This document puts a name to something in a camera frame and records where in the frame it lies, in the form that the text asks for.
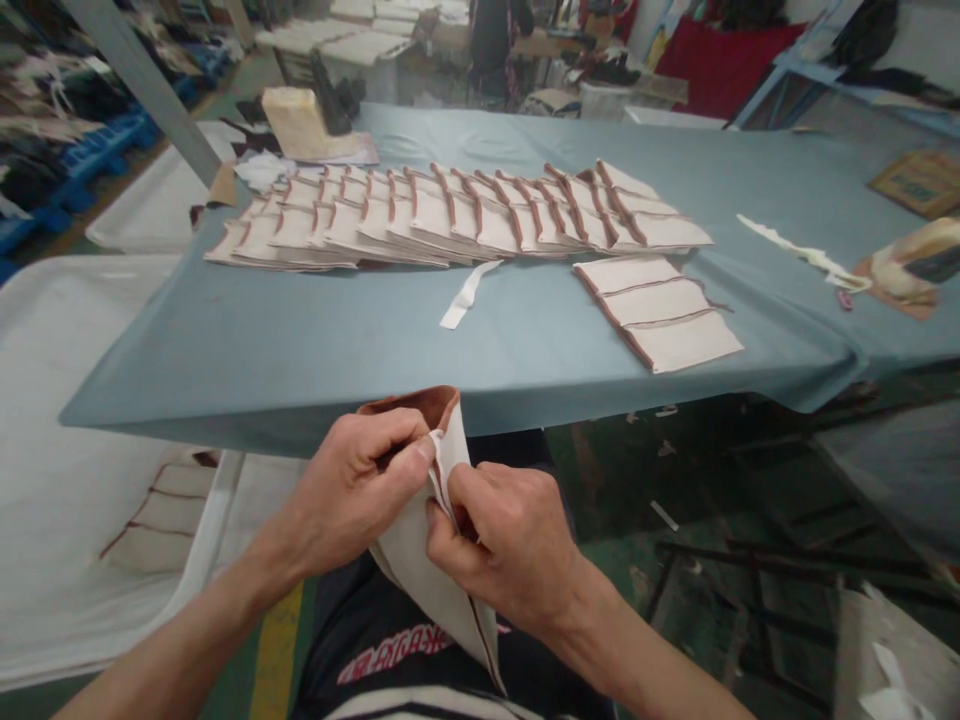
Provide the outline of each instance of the cardboard box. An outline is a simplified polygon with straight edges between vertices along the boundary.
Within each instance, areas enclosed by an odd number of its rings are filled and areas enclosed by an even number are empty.
[[[928,220],[960,206],[960,160],[934,150],[907,153],[868,185]]]

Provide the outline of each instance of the red cloth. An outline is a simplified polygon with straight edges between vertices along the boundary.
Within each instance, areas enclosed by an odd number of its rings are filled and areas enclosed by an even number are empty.
[[[801,24],[722,32],[682,17],[657,63],[657,74],[690,83],[690,101],[675,110],[732,120],[766,77],[771,61],[805,28]]]

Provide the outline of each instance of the blue crate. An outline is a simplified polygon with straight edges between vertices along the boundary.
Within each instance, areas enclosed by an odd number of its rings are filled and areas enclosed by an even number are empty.
[[[185,43],[183,47],[197,61],[197,65],[203,73],[204,84],[208,88],[215,88],[218,78],[223,75],[227,65],[230,64],[230,51],[222,45]]]
[[[229,59],[225,49],[223,56]],[[196,83],[189,76],[176,80],[173,89],[184,102],[197,98]],[[71,212],[82,213],[97,201],[87,189],[90,180],[104,171],[113,175],[125,174],[129,167],[123,159],[123,152],[131,145],[144,149],[151,147],[159,133],[143,106],[133,103],[129,112],[110,120],[100,130],[86,133],[80,142],[65,148],[60,161],[67,171],[67,179],[50,195],[46,205],[34,210],[32,217],[25,220],[0,220],[0,255],[15,249],[38,227],[45,227],[52,233],[66,231],[73,222]]]

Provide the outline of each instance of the white rag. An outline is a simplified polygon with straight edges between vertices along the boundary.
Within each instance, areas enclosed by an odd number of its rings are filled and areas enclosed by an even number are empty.
[[[265,150],[259,155],[237,163],[233,170],[253,190],[266,195],[278,179],[293,177],[297,172],[297,164],[293,160],[279,158]]]

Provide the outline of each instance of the white elastic strap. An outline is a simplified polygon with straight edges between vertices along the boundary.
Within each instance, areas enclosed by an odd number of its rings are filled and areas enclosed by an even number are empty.
[[[63,105],[60,104],[62,99],[64,104],[70,108],[70,112],[76,115],[76,111],[73,109],[73,103],[70,102],[70,98],[67,97],[65,88],[63,85],[63,77],[60,74],[60,68],[57,66],[56,60],[51,60],[47,58],[49,63],[49,70],[51,75],[50,82],[50,99],[53,100],[53,112],[56,113],[57,117],[61,120],[67,119],[67,113],[63,109]]]
[[[477,287],[480,285],[480,278],[502,262],[503,260],[491,260],[490,262],[478,265],[476,269],[470,273],[470,277],[467,278],[463,287],[460,288],[460,292],[457,293],[453,302],[450,303],[450,308],[440,321],[440,327],[446,328],[447,330],[457,329],[457,325],[460,324],[463,316],[467,314],[467,310],[473,306],[473,301],[477,297]]]
[[[831,285],[836,285],[839,288],[843,288],[849,293],[858,293],[862,292],[863,290],[869,290],[870,286],[873,285],[873,281],[870,278],[860,277],[859,275],[854,275],[847,272],[842,265],[828,258],[827,254],[819,248],[803,248],[798,245],[794,245],[789,240],[780,237],[780,233],[773,228],[768,228],[766,225],[755,223],[750,218],[744,217],[739,213],[737,213],[737,220],[742,222],[758,235],[765,237],[767,240],[775,245],[780,246],[787,252],[793,253],[797,257],[806,260],[814,267],[823,270],[825,273],[827,273],[826,281]]]

